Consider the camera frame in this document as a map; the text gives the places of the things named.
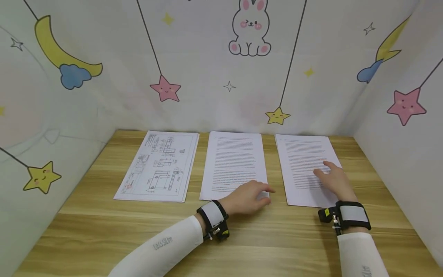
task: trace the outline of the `wall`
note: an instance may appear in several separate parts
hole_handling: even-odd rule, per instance
[[[395,44],[403,51],[380,68],[349,116],[350,132],[440,266],[443,66],[436,66],[443,59],[442,14],[441,1],[422,1]]]
[[[350,132],[377,68],[400,76],[410,43],[392,46],[417,2],[3,0],[0,147],[19,161],[0,151],[0,266],[14,270],[11,251],[26,255],[115,128]],[[62,178],[23,191],[27,166],[49,161]]]
[[[115,129],[93,86],[63,87],[22,5],[0,9],[1,276],[20,265]]]

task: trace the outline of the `right hand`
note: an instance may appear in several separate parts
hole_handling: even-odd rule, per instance
[[[315,176],[320,179],[323,185],[341,201],[358,202],[348,176],[346,176],[343,169],[332,162],[323,161],[323,164],[331,169],[329,174],[324,173],[320,169],[314,169]]]

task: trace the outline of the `black wrist strap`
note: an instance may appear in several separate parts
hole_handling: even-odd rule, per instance
[[[336,204],[340,226],[346,230],[349,227],[365,227],[371,230],[368,214],[359,202],[338,201]]]
[[[217,200],[212,200],[201,206],[197,212],[202,216],[206,225],[204,240],[212,240],[212,237],[216,236],[220,241],[223,241],[229,237],[228,225],[226,224],[229,215]]]

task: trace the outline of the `hand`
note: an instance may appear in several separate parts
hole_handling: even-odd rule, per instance
[[[357,202],[357,197],[343,169],[332,162],[323,161],[323,164],[331,169],[329,174],[320,169],[314,169],[315,176],[320,179],[323,185],[333,192],[339,200]]]
[[[271,203],[269,197],[257,200],[257,196],[262,192],[274,193],[275,190],[268,184],[249,181],[239,186],[230,195],[219,200],[228,215],[253,214],[259,209]]]

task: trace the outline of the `wrist-mounted device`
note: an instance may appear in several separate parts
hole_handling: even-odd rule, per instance
[[[338,201],[335,207],[319,210],[319,218],[321,222],[334,222],[332,228],[335,233],[341,235],[341,230],[349,227],[365,227],[371,230],[371,224],[365,208],[358,202]]]
[[[219,241],[224,241],[229,237],[228,225],[226,224],[229,215],[226,214],[225,209],[217,200],[212,200],[201,206],[197,212],[206,224],[206,235],[203,240],[212,240],[216,236]]]

